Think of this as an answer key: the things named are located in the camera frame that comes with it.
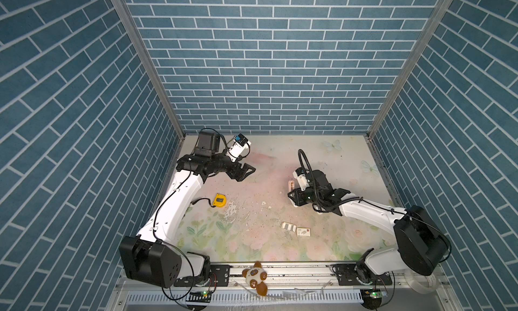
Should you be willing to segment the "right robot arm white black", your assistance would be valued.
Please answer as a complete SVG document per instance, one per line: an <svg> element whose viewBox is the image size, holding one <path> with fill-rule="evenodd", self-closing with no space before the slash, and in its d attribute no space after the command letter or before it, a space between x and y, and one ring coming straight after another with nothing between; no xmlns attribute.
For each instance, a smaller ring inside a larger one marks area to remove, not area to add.
<svg viewBox="0 0 518 311"><path fill-rule="evenodd" d="M287 196L294 206L310 205L317 213L357 219L395 238L394 245L369 248L361 255L354 270L362 283L392 271L411 270L429 276L450 257L451 241L424 208L414 205L404 209L371 202L349 190L333 188L320 170L298 168L293 177L296 185Z"/></svg>

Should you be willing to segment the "cardboard staple tray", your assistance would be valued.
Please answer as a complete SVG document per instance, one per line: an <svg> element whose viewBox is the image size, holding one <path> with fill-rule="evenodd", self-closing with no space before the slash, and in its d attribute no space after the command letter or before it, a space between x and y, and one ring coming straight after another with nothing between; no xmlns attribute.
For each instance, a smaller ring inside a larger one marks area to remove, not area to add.
<svg viewBox="0 0 518 311"><path fill-rule="evenodd" d="M292 232L296 232L297 231L297 226L292 224L292 223L287 223L287 222L283 222L282 225L281 225L281 228L284 229L284 230L287 230L287 231L292 231Z"/></svg>

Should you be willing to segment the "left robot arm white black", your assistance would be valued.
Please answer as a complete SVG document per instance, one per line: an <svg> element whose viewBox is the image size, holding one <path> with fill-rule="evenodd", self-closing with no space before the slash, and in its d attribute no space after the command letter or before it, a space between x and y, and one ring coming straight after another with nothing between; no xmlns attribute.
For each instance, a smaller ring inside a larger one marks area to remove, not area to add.
<svg viewBox="0 0 518 311"><path fill-rule="evenodd" d="M210 277L210 258L184 253L173 244L186 211L206 180L219 173L237 182L254 173L242 164L251 142L238 134L223 150L223 135L204 128L193 151L178 159L164 199L135 236L122 239L119 252L128 279L169 289L179 283L201 285Z"/></svg>

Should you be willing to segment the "white staple box sleeve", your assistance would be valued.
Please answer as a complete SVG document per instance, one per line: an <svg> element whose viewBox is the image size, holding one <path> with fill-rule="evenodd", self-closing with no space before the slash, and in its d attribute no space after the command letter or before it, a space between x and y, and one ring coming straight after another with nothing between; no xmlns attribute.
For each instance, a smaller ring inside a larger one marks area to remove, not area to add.
<svg viewBox="0 0 518 311"><path fill-rule="evenodd" d="M298 227L296 230L296 233L297 233L297 236L299 236L299 237L310 237L311 236L310 228Z"/></svg>

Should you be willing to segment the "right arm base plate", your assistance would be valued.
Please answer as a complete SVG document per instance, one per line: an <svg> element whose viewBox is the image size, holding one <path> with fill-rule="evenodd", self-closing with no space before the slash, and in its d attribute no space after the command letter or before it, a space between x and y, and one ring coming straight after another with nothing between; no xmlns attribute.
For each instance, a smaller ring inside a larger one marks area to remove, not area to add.
<svg viewBox="0 0 518 311"><path fill-rule="evenodd" d="M389 286L393 284L391 273L375 275L365 266L357 266L355 262L333 264L329 269L337 277L340 286Z"/></svg>

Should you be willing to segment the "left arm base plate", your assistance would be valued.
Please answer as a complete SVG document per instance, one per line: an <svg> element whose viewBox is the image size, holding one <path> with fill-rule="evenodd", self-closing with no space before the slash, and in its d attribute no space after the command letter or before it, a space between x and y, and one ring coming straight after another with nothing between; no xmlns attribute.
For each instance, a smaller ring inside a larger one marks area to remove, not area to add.
<svg viewBox="0 0 518 311"><path fill-rule="evenodd" d="M216 275L216 286L227 287L230 277L230 265L213 265L203 266L201 273L195 277L185 276L178 278L173 286L175 288L190 288L191 285L202 285L205 284L209 279L214 279Z"/></svg>

